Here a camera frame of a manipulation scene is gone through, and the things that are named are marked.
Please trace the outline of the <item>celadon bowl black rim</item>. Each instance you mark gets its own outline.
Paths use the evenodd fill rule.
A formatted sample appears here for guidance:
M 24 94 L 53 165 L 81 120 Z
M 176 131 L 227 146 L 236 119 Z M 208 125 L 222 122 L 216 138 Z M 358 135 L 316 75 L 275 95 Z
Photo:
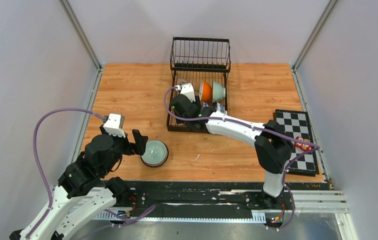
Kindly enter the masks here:
M 160 140 L 149 140 L 146 143 L 146 150 L 140 156 L 141 161 L 148 167 L 159 167 L 168 159 L 169 151 L 167 146 Z

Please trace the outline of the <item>beige bowl black rim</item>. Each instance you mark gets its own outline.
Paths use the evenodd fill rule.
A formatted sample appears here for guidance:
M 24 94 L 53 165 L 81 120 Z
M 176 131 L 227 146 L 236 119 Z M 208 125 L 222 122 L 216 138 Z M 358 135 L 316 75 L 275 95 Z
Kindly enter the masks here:
M 179 78 L 177 78 L 176 83 L 177 83 L 177 85 L 184 85 L 184 84 L 189 83 L 189 81 L 185 78 L 179 77 Z

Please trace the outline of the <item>blue floral bowl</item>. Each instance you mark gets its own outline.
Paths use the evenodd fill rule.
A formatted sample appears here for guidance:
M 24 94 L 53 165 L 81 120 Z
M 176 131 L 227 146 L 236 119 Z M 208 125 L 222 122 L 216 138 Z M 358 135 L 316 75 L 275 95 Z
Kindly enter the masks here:
M 213 103 L 213 108 L 214 108 L 217 112 L 220 112 L 220 113 L 222 113 L 222 114 L 227 115 L 227 110 L 225 109 L 224 105 L 222 105 L 221 103 L 219 103 L 219 102 L 214 102 L 214 103 Z

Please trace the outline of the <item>celadon bowl brown rim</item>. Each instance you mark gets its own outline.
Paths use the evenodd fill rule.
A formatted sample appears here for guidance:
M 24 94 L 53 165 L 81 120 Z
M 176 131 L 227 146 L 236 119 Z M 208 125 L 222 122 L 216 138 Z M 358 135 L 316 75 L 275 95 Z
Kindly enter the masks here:
M 214 81 L 212 84 L 212 102 L 219 103 L 226 98 L 226 88 Z

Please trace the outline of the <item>black wire dish rack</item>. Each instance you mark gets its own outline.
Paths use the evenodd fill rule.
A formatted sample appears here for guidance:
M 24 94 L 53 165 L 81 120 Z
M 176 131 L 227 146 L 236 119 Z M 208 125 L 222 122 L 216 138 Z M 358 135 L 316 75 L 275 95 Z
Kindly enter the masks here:
M 170 52 L 172 89 L 164 96 L 168 131 L 191 132 L 182 123 L 177 124 L 177 117 L 170 112 L 170 101 L 178 95 L 175 87 L 177 78 L 185 78 L 192 83 L 195 97 L 199 97 L 199 86 L 202 81 L 208 82 L 211 86 L 213 82 L 220 83 L 226 88 L 226 98 L 220 103 L 228 112 L 227 82 L 231 70 L 230 49 L 230 40 L 227 38 L 173 37 Z

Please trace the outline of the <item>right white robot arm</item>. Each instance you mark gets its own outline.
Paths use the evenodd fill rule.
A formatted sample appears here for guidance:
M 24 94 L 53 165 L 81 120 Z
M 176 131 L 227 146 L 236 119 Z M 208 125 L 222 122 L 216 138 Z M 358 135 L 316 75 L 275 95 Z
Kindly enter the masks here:
M 258 162 L 265 170 L 263 204 L 274 209 L 282 203 L 284 169 L 293 150 L 293 143 L 286 139 L 283 126 L 274 120 L 260 123 L 230 117 L 210 107 L 201 107 L 183 94 L 171 99 L 170 112 L 192 132 L 222 135 L 254 147 Z

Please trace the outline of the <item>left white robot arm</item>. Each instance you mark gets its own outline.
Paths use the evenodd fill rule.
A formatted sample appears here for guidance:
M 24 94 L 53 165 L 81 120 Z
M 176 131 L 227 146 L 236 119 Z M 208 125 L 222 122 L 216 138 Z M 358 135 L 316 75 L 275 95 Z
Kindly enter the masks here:
M 102 130 L 68 165 L 53 189 L 53 198 L 37 217 L 24 229 L 16 230 L 11 240 L 69 240 L 81 227 L 103 210 L 117 205 L 125 206 L 130 199 L 130 188 L 120 178 L 108 180 L 105 186 L 78 209 L 80 202 L 94 187 L 101 183 L 124 155 L 143 155 L 148 137 L 137 129 L 132 131 L 135 142 L 127 136 L 112 136 Z

